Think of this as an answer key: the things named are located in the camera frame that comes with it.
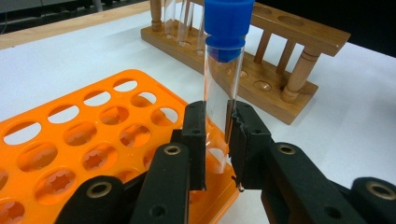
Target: wooden rack base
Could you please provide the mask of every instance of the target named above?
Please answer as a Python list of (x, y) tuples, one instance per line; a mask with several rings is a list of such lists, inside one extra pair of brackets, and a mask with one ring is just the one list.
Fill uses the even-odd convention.
[[(198, 30), (191, 28), (188, 37), (190, 44), (180, 46), (176, 38), (166, 38), (163, 29), (154, 32), (150, 26), (141, 30), (142, 39), (204, 74), (205, 58), (204, 54), (198, 55), (195, 52), (196, 36), (198, 36)], [(277, 119), (291, 124), (311, 100), (318, 86), (306, 81), (294, 102), (286, 103), (281, 100), (280, 96), (287, 85), (290, 73), (285, 71), (281, 75), (276, 72), (276, 66), (266, 61), (262, 63), (253, 61), (254, 56), (245, 52), (238, 95)]]

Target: orange plastic rack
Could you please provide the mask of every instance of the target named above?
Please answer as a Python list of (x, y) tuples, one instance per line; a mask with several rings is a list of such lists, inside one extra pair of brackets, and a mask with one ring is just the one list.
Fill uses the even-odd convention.
[[(182, 127), (185, 106), (147, 74), (126, 70), (0, 122), (0, 223), (53, 223), (87, 179), (144, 173)], [(238, 195), (233, 169), (210, 152), (207, 191), (190, 194), (190, 223), (216, 222)]]

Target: blue cap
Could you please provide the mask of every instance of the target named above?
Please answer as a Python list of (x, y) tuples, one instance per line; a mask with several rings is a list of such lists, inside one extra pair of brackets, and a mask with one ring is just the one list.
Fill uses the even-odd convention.
[(239, 57), (239, 49), (245, 46), (243, 36), (248, 33), (253, 4), (254, 0), (205, 0), (205, 31), (209, 34), (206, 44), (219, 49), (216, 58), (220, 62)]

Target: white table surface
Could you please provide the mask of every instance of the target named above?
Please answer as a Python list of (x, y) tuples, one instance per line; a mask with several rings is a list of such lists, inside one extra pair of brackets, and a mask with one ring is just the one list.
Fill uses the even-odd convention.
[[(202, 100), (204, 77), (143, 41), (140, 29), (149, 25), (146, 12), (0, 50), (0, 120), (130, 68), (188, 103)], [(250, 27), (247, 52), (255, 53), (261, 34)], [(265, 59), (277, 63), (285, 42), (272, 37)], [(301, 50), (296, 47), (287, 70)], [(362, 176), (396, 184), (396, 59), (346, 43), (335, 57), (321, 55), (308, 80), (319, 89), (291, 125), (255, 107), (274, 140), (300, 147), (345, 187)], [(219, 223), (268, 223), (260, 194), (240, 194)]]

